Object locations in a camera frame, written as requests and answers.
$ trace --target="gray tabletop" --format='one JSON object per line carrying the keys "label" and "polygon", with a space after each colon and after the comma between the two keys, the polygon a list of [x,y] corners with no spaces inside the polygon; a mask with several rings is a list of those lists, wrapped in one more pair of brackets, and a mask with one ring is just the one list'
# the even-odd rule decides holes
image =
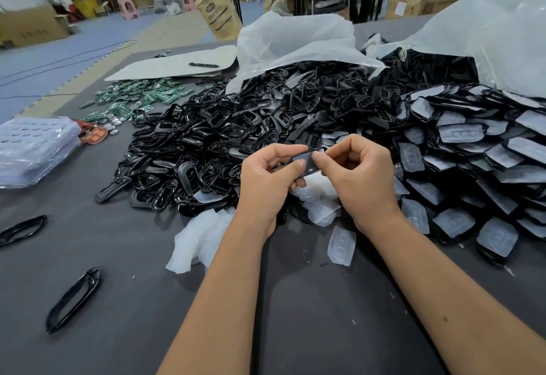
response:
{"label": "gray tabletop", "polygon": [[[357,25],[357,47],[375,32],[401,40],[427,20]],[[188,46],[174,53],[217,46]],[[109,74],[155,53],[133,54]],[[79,110],[78,105],[107,84],[95,82],[58,114],[85,116],[94,109]],[[81,147],[38,185],[0,192],[2,229],[40,214],[49,216],[37,237],[0,250],[3,375],[153,375],[190,307],[204,268],[194,266],[184,275],[165,269],[174,235],[187,219],[174,209],[160,214],[134,210],[126,194],[106,205],[93,202],[95,193],[111,181],[131,140],[133,128],[128,124],[121,128],[119,135],[101,144]],[[264,248],[253,372],[445,373],[427,334],[367,239],[359,240],[350,267],[321,266],[330,263],[326,254],[330,234],[331,227],[305,225],[289,216]],[[473,243],[464,249],[442,249],[530,327],[546,335],[544,246],[521,241],[510,263],[517,277],[488,265]],[[64,329],[46,335],[48,311],[94,266],[104,275],[98,294]]]}

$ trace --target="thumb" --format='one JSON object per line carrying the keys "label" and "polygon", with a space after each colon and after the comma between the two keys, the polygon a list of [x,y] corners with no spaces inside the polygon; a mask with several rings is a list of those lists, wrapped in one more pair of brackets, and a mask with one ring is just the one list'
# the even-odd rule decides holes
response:
{"label": "thumb", "polygon": [[282,178],[282,181],[286,183],[287,186],[292,184],[305,170],[305,159],[297,159],[296,161],[291,162],[287,166],[283,167],[279,171],[275,172],[279,178]]}
{"label": "thumb", "polygon": [[334,181],[332,178],[338,177],[345,170],[345,168],[323,152],[313,152],[312,158],[322,173],[332,182]]}

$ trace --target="pile of rubber keypads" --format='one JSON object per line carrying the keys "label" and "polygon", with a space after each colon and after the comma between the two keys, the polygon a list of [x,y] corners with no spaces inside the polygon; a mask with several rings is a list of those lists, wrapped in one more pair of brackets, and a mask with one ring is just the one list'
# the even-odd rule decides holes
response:
{"label": "pile of rubber keypads", "polygon": [[[545,238],[546,100],[480,86],[469,58],[399,49],[383,60],[371,80],[350,64],[297,63],[238,94],[221,80],[165,113],[136,110],[141,129],[96,200],[130,187],[135,208],[195,216],[236,203],[241,162],[263,146],[318,149],[355,132],[390,149],[402,211],[424,234],[477,236],[496,263],[519,235]],[[294,199],[284,209],[309,221]]]}

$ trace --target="forearm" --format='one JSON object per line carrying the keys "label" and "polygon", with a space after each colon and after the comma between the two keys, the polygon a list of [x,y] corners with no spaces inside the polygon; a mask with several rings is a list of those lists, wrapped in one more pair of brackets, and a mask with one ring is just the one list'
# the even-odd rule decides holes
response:
{"label": "forearm", "polygon": [[235,215],[158,375],[249,372],[264,233]]}
{"label": "forearm", "polygon": [[546,373],[546,342],[401,214],[366,234],[452,374]]}

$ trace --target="person's right hand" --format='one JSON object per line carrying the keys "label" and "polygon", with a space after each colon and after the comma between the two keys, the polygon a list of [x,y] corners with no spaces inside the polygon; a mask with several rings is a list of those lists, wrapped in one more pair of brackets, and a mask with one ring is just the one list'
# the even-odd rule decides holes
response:
{"label": "person's right hand", "polygon": [[372,233],[401,211],[394,194],[390,151],[351,134],[313,161],[330,179],[339,199],[364,234]]}

